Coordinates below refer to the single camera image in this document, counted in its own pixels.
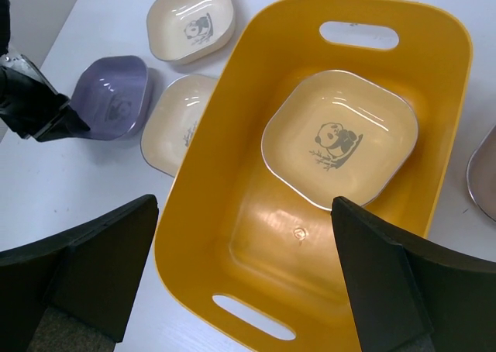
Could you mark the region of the yellow panda plate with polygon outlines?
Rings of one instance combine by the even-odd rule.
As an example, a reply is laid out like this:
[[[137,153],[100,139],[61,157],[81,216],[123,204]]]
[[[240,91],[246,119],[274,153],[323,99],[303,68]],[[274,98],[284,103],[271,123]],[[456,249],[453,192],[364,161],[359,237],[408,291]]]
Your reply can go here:
[[[399,95],[349,71],[303,79],[268,121],[260,150],[267,169],[313,206],[336,197],[375,200],[419,137],[413,108]]]

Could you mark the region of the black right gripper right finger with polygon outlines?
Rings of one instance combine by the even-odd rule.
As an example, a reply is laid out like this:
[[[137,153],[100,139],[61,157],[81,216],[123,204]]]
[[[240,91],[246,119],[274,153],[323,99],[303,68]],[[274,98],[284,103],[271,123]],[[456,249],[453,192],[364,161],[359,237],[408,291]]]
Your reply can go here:
[[[344,197],[332,227],[363,351],[493,351],[495,264],[390,224]]]

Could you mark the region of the purple plate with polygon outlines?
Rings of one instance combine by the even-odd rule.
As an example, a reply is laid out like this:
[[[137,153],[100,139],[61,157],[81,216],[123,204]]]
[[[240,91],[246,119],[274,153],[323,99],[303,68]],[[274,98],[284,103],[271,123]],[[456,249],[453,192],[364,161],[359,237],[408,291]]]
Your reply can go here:
[[[145,123],[153,92],[146,63],[138,56],[103,57],[80,76],[71,108],[89,126],[78,137],[121,140],[138,133]]]

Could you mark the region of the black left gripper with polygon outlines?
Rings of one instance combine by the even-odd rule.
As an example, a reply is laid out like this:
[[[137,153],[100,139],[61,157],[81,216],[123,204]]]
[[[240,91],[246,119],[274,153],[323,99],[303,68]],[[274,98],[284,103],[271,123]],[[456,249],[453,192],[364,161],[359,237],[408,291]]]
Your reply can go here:
[[[1,66],[1,120],[19,137],[39,142],[88,133],[90,127],[68,97],[14,69]]]

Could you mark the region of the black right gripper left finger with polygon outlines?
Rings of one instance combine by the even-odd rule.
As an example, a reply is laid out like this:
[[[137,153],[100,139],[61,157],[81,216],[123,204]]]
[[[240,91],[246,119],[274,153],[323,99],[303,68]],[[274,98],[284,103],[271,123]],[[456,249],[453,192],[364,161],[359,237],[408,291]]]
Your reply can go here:
[[[3,351],[113,351],[122,342],[159,209],[143,195],[1,253]]]

